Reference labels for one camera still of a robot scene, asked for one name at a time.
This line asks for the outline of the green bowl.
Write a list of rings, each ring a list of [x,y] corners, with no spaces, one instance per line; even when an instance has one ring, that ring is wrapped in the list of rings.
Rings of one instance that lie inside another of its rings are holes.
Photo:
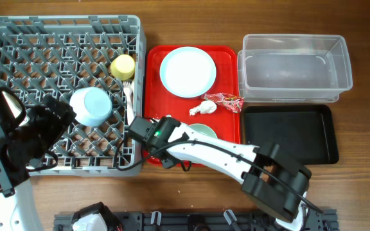
[[[217,138],[215,131],[205,124],[195,123],[191,124],[189,127],[195,130],[196,132],[202,133],[212,138]]]

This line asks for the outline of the white napkin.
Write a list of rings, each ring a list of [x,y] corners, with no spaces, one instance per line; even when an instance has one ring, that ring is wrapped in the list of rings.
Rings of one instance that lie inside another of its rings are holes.
[[[216,103],[210,100],[201,102],[200,105],[189,110],[189,115],[195,116],[197,113],[200,114],[212,114],[217,109]]]

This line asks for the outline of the white plastic spoon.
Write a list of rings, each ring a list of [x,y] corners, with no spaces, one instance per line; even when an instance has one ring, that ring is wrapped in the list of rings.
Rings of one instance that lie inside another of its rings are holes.
[[[135,79],[131,81],[131,89],[132,89],[132,97],[134,97],[136,93],[136,80]]]

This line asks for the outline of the white plastic fork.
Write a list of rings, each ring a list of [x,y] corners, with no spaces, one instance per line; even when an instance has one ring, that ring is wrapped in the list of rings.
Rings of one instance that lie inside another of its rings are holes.
[[[134,110],[133,110],[133,103],[132,103],[132,82],[131,81],[124,81],[123,82],[123,92],[125,94],[126,102],[127,102],[127,124],[130,125],[134,119]]]

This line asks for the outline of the red snack wrapper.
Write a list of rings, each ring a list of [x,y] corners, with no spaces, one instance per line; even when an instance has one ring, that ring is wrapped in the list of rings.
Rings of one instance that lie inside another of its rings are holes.
[[[233,113],[240,113],[244,103],[243,98],[228,93],[204,94],[202,99],[213,101]]]

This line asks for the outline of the light blue small bowl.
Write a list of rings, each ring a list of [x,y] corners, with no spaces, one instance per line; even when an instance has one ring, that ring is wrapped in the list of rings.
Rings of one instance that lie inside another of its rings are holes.
[[[112,112],[109,95],[97,87],[87,87],[75,91],[69,101],[76,121],[84,126],[103,124]]]

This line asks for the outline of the yellow plastic cup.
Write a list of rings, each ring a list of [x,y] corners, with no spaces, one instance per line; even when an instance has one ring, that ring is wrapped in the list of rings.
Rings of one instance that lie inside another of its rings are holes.
[[[129,55],[119,55],[110,64],[110,72],[114,78],[125,81],[133,77],[136,62]]]

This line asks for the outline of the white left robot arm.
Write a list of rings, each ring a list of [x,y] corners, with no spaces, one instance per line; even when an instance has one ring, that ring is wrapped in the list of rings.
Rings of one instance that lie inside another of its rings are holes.
[[[32,171],[74,121],[67,103],[47,95],[26,107],[8,88],[0,87],[0,230],[42,230],[30,182]]]

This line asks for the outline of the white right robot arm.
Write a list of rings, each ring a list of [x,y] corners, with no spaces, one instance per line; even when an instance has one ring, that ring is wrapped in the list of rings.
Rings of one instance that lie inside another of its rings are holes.
[[[306,192],[310,170],[280,152],[277,144],[235,144],[204,135],[172,117],[158,121],[137,117],[129,128],[163,168],[196,163],[221,172],[241,185],[241,190],[266,214],[288,230],[304,225],[304,207],[312,207]]]

